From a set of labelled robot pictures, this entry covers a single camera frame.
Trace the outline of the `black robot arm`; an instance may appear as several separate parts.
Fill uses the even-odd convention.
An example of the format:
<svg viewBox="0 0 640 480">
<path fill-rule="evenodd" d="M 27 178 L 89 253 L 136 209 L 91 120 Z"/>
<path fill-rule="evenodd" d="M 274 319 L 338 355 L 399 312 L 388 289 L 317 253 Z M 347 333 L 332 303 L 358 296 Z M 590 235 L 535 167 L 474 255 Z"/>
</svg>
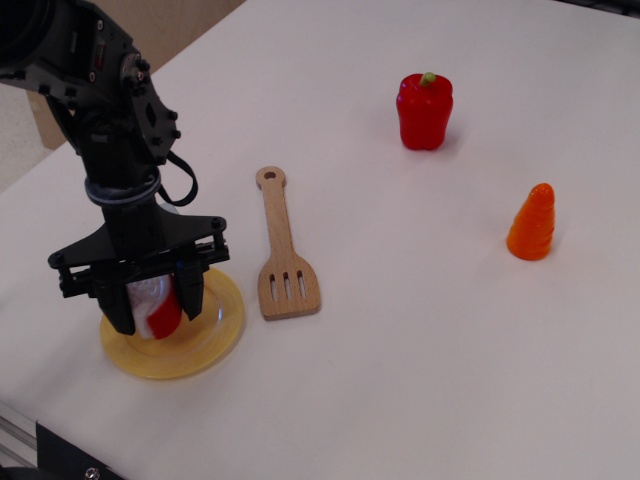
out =
<svg viewBox="0 0 640 480">
<path fill-rule="evenodd" d="M 87 1 L 5 1 L 1 80 L 45 98 L 103 213 L 97 231 L 50 255 L 62 293 L 96 299 L 115 330 L 131 335 L 128 286 L 170 275 L 182 312 L 197 317 L 206 271 L 229 257 L 226 222 L 179 215 L 164 189 L 161 167 L 182 165 L 172 150 L 177 114 L 131 37 Z"/>
</svg>

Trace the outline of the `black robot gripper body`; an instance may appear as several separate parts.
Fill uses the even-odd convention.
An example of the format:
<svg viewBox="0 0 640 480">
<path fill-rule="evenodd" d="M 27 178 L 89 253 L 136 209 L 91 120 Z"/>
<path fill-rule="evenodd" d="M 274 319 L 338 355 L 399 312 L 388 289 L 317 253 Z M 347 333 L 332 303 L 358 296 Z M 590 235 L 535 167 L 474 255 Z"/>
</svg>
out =
<svg viewBox="0 0 640 480">
<path fill-rule="evenodd" d="M 129 283 L 173 275 L 177 262 L 197 263 L 204 273 L 230 258 L 219 216 L 172 213 L 154 201 L 106 209 L 105 222 L 91 235 L 50 255 L 64 297 L 95 298 L 98 279 Z"/>
</svg>

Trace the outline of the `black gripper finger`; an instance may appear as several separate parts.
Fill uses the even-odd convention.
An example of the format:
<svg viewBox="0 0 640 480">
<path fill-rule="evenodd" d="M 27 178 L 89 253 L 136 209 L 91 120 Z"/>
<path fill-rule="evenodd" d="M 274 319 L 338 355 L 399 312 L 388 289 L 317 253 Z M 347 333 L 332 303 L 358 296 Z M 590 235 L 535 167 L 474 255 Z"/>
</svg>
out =
<svg viewBox="0 0 640 480">
<path fill-rule="evenodd" d="M 114 330 L 132 336 L 136 332 L 135 320 L 127 286 L 129 280 L 93 282 L 95 298 Z"/>
<path fill-rule="evenodd" d="M 173 276 L 181 308 L 190 320 L 194 320 L 202 312 L 203 271 L 197 263 L 177 262 Z"/>
</svg>

